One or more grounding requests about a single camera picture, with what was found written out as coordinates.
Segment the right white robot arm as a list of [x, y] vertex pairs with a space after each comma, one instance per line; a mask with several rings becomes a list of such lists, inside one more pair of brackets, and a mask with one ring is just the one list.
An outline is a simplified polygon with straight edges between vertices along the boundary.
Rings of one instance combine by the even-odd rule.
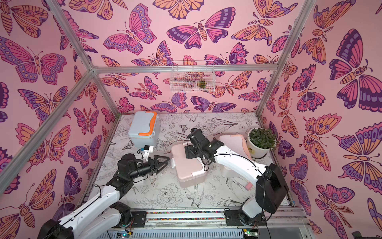
[[246, 199], [229, 219], [246, 226], [266, 225], [264, 213], [274, 214], [288, 193], [281, 169], [273, 163], [256, 163], [245, 152], [240, 152], [247, 149], [241, 134], [225, 135], [223, 140], [209, 140], [201, 129], [193, 128], [186, 141], [186, 158], [200, 159], [207, 166], [212, 163], [225, 166], [246, 179], [255, 189], [255, 195]]

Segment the white pink medicine chest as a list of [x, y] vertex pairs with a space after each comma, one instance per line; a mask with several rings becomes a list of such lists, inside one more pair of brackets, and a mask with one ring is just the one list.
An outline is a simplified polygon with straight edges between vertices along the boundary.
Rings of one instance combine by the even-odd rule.
[[[234, 134], [234, 135], [221, 135], [218, 138], [219, 141], [223, 142], [228, 148], [233, 150], [235, 153], [238, 153], [241, 156], [245, 156], [247, 159], [251, 159], [250, 152], [247, 148], [246, 141], [243, 135]], [[220, 164], [221, 175], [224, 178], [240, 177], [240, 175], [232, 170], [231, 168]]]

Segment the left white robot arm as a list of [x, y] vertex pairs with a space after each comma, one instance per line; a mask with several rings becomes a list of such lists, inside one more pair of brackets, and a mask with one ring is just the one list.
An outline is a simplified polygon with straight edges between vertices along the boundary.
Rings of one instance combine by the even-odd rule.
[[154, 155], [138, 163], [134, 154], [118, 161], [118, 170], [100, 192], [70, 214], [59, 220], [49, 220], [40, 229], [40, 239], [93, 239], [115, 227], [130, 227], [134, 223], [131, 208], [122, 199], [138, 177], [161, 172], [169, 157]]

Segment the beige pink first aid box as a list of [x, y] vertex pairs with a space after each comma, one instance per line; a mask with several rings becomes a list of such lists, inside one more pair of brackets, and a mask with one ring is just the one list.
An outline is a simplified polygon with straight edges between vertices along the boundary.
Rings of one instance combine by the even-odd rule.
[[186, 144], [176, 144], [171, 148], [171, 167], [175, 168], [181, 188], [188, 188], [206, 180], [207, 172], [198, 158], [187, 159], [185, 152]]

